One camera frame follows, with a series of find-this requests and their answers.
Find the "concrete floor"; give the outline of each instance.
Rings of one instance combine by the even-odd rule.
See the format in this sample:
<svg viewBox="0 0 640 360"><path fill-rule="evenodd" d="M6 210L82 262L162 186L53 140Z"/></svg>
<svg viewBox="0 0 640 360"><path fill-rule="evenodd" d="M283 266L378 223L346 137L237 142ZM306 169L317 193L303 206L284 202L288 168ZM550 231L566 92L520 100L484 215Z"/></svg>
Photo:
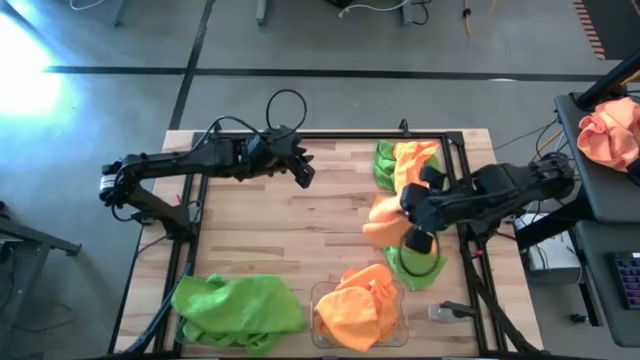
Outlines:
<svg viewBox="0 0 640 360"><path fill-rule="evenodd" d="M77 321L45 333L20 333L16 355L47 359L104 354L112 334L140 227L116 222L98 200L100 166L161 148L183 77L41 74L38 66L186 67L205 0L136 0L114 28L119 1L74 12L63 0L11 0L31 24L25 33L0 15L0 199L15 220L83 244L78 258L53 253L25 322L43 327L69 314ZM595 58L570 0L473 2L468 39L461 4L428 5L424 27L402 28L397 14L354 10L343 19L322 1L272 0L265 28L255 1L214 5L202 68L369 69L533 74L603 74L615 62ZM374 4L388 4L373 1ZM553 97L584 82L501 82L196 76L180 129L202 129L222 114L264 127L268 96L284 87L304 94L305 128L489 128L501 144L553 120ZM274 118L298 121L299 104L278 100ZM501 161L527 162L535 137L501 149ZM575 286L531 288L545 347L558 354L637 359L606 328L565 320L581 310Z"/></svg>

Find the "orange cloth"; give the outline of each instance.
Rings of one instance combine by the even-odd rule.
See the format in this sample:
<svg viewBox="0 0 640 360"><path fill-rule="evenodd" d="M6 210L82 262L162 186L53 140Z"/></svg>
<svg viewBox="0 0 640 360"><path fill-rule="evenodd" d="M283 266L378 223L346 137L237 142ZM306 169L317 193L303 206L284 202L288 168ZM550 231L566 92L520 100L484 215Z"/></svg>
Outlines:
<svg viewBox="0 0 640 360"><path fill-rule="evenodd" d="M411 223L400 207L402 189L411 183L429 186L420 180L420 170L424 163L435 155L438 146L436 141L396 144L393 149L393 156L396 158L393 175L397 195L378 195L369 212L369 222L362 227L365 237L375 245L381 248L398 246L402 236L411 228Z"/></svg>
<svg viewBox="0 0 640 360"><path fill-rule="evenodd" d="M638 158L640 105L631 98L608 101L580 120L578 148L589 159L618 171Z"/></svg>
<svg viewBox="0 0 640 360"><path fill-rule="evenodd" d="M398 321L392 279L391 271L380 264L362 271L350 269L336 291L316 305L314 331L360 352L390 339Z"/></svg>

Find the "green fabric pile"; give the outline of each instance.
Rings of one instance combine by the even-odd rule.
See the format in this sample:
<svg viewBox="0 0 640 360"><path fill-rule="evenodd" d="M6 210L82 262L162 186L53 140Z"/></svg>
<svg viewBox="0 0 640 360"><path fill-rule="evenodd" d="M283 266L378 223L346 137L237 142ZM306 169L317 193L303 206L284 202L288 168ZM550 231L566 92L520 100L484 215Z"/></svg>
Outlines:
<svg viewBox="0 0 640 360"><path fill-rule="evenodd" d="M394 170L396 167L396 159L393 155L395 144L389 141L380 140L376 146L376 152L373 156L373 174L376 184L380 190L389 192L392 195L396 195L394 186ZM440 161L437 156L430 157L425 165L431 166L435 169L441 170ZM442 268L447 263L447 258L440 254L440 260L434 269L434 271L423 277L414 277L409 275L400 265L398 259L398 252L402 251L402 260L405 265L415 273L423 273L431 269L436 262L436 254L421 254L411 249L400 250L397 246L390 246L382 249L382 253L387 258L389 267L393 270L396 277L398 277L411 291L423 290L431 286L436 277L442 271Z"/></svg>
<svg viewBox="0 0 640 360"><path fill-rule="evenodd" d="M223 280L185 276L171 299L184 318L176 339L202 345L244 346L266 356L280 337L302 331L304 314L296 297L275 276Z"/></svg>

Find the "keyboard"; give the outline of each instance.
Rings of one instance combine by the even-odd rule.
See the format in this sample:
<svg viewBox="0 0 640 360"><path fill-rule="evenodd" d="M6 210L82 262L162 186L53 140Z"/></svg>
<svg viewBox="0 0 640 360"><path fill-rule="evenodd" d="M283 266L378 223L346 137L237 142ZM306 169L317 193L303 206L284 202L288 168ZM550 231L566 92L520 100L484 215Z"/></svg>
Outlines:
<svg viewBox="0 0 640 360"><path fill-rule="evenodd" d="M628 310L640 310L640 252L609 253L607 260L622 306Z"/></svg>

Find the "wooden tabletop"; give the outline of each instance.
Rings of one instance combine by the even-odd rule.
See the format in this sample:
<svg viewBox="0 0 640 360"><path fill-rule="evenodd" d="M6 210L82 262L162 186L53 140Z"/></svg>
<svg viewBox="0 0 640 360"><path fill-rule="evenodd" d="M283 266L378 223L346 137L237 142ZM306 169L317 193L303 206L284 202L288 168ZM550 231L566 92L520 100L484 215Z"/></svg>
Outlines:
<svg viewBox="0 0 640 360"><path fill-rule="evenodd" d="M486 129L461 130L471 171L496 161ZM193 131L168 131L163 151L187 150ZM448 262L435 283L424 291L404 289L403 313L409 341L401 347L373 347L366 354L344 348L320 349L311 339L311 289L322 281L338 281L350 267L363 269L385 263L381 252L362 235L377 192L372 159L377 140L304 140L315 156L316 175L301 189L291 174L260 177L242 183L211 179L207 187L203 226L195 275L213 273L226 279L258 274L277 275L291 288L309 315L306 331L289 334L271 352L274 357L363 356L473 356L477 345L471 322L443 325L429 321L429 304L446 300L469 304L455 227L441 236ZM438 156L442 160L442 151ZM169 203L182 193L184 177L157 179L154 194ZM199 177L192 199L197 198ZM504 226L502 232L513 234ZM160 225L147 227L140 246L164 235ZM534 346L542 348L524 270L513 240L496 236L488 242L498 301ZM147 326L162 300L171 243L147 249L135 263L115 351L133 343ZM490 344L494 344L488 311L483 312ZM171 348L176 316L172 314L165 343ZM247 356L243 348L185 344L183 356Z"/></svg>

